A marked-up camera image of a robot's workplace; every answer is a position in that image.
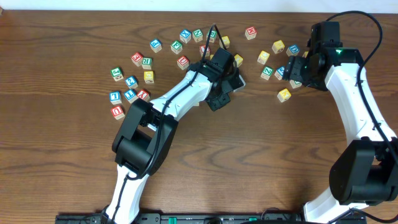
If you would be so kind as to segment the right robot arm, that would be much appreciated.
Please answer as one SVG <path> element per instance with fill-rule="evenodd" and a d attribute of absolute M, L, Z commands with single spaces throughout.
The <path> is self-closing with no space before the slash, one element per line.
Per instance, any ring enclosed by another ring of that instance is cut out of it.
<path fill-rule="evenodd" d="M 331 92 L 347 148 L 330 169 L 329 187 L 303 206 L 303 220 L 334 223 L 355 209 L 397 198 L 397 136 L 370 91 L 359 50 L 343 46 L 339 23 L 312 25 L 307 45 L 306 57 L 289 57 L 283 78 Z"/>

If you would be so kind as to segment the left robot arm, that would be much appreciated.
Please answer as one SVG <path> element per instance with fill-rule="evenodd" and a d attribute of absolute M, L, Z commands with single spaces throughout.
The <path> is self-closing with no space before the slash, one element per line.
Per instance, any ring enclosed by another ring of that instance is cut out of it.
<path fill-rule="evenodd" d="M 101 222 L 132 223 L 146 181 L 167 157 L 182 116 L 201 101 L 216 111 L 229 103 L 229 92 L 244 85 L 233 55 L 219 48 L 212 59 L 189 66 L 184 79 L 163 96 L 134 101 L 112 144 L 118 178 Z"/>

